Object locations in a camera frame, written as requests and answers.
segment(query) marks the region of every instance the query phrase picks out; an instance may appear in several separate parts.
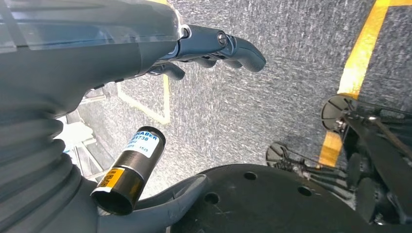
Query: translucent cover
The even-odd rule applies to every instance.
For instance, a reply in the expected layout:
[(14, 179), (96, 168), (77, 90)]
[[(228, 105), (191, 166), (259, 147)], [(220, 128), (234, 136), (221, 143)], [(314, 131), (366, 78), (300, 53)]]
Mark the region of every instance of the translucent cover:
[[(0, 52), (177, 41), (182, 26), (169, 4), (148, 0), (6, 0)], [(23, 40), (15, 36), (22, 35)]]

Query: white label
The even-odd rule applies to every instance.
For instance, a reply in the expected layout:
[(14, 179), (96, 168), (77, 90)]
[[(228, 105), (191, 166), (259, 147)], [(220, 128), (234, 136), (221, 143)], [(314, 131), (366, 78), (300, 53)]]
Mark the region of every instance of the white label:
[(150, 158), (158, 143), (159, 138), (157, 136), (147, 131), (140, 131), (132, 137), (123, 151), (134, 150)]

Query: black cylindrical tube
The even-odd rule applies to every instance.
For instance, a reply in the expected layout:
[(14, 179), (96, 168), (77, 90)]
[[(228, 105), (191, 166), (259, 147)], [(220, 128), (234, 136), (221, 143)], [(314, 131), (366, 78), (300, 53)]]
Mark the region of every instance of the black cylindrical tube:
[(97, 205), (115, 215), (130, 214), (165, 144), (165, 136), (158, 129), (140, 128), (90, 194)]

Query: screw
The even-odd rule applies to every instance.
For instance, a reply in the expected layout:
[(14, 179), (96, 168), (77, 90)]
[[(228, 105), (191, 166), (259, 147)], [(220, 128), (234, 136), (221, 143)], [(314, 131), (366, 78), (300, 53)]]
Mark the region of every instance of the screw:
[(218, 42), (222, 47), (225, 47), (227, 45), (227, 36), (224, 32), (218, 33)]

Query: mounting hole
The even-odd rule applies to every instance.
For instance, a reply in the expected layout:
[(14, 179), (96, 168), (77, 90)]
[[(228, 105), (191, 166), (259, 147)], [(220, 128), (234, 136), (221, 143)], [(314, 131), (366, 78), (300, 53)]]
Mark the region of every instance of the mounting hole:
[(246, 172), (243, 176), (244, 176), (246, 179), (251, 180), (251, 181), (256, 180), (256, 178), (258, 177), (255, 173), (250, 172), (250, 171)]
[(209, 204), (217, 204), (219, 202), (219, 195), (216, 193), (208, 193), (205, 196), (205, 201)]
[(297, 191), (303, 196), (306, 196), (306, 197), (312, 196), (312, 191), (308, 189), (307, 187), (300, 186), (299, 188), (297, 188)]

